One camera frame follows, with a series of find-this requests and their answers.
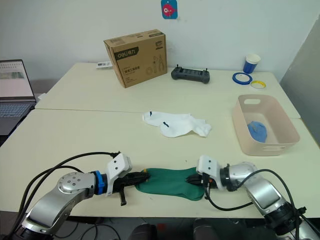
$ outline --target game controller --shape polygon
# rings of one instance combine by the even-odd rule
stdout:
[[[199,71],[182,68],[177,64],[176,68],[173,69],[173,71],[171,72],[171,77],[174,80],[185,79],[196,82],[203,82],[204,84],[207,84],[210,80],[210,73],[208,72],[208,68],[206,68],[203,71]]]

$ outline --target blue ring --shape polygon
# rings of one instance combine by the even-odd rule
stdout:
[[[237,76],[238,74],[247,75],[247,76],[249,77],[249,81],[239,81],[239,80],[236,78],[236,76]],[[248,84],[250,84],[250,83],[252,82],[252,77],[251,77],[249,74],[246,74],[246,73],[244,73],[244,72],[236,72],[235,74],[233,74],[232,80],[233,80],[235,83],[240,84],[240,85],[248,85]]]
[[[96,177],[98,178],[98,183],[97,183],[98,193],[97,193],[97,195],[100,195],[104,192],[105,183],[104,183],[99,171],[95,171],[95,174],[96,174]]]

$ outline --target laptop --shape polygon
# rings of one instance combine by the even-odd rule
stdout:
[[[35,105],[23,61],[0,60],[0,135],[9,135]]]

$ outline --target laptop screen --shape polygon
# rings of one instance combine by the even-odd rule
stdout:
[[[34,100],[22,60],[0,61],[0,100]]]

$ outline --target white wall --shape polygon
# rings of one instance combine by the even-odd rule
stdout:
[[[0,0],[0,59],[22,58],[32,80],[56,81],[76,62],[108,59],[103,40],[158,28],[169,66],[258,71],[281,80],[320,12],[319,0]]]
[[[320,145],[320,19],[285,73],[281,86]]]

